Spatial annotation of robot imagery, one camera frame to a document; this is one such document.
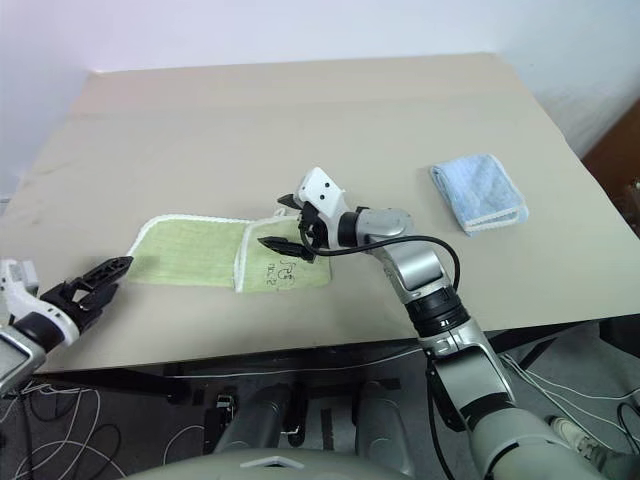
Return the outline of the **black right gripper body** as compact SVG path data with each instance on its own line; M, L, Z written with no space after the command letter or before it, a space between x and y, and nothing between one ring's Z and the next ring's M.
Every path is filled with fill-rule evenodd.
M313 264L317 257L330 257L328 228L319 211L310 202L303 204L298 224L300 239L305 252L302 258Z

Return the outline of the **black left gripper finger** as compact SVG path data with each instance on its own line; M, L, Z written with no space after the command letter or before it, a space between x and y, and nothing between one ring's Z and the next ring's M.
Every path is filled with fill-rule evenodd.
M102 291L124 277L133 263L132 256L110 258L74 280L75 287L92 294Z
M117 290L116 283L100 286L78 301L80 314L77 326L80 331L88 330L98 320L104 308L113 300Z

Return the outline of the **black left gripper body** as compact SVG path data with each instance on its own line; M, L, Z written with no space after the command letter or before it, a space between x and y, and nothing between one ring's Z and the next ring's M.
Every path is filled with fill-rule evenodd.
M74 300L78 282L76 280L62 282L40 295L40 299L62 310L72 321L82 319L82 309Z

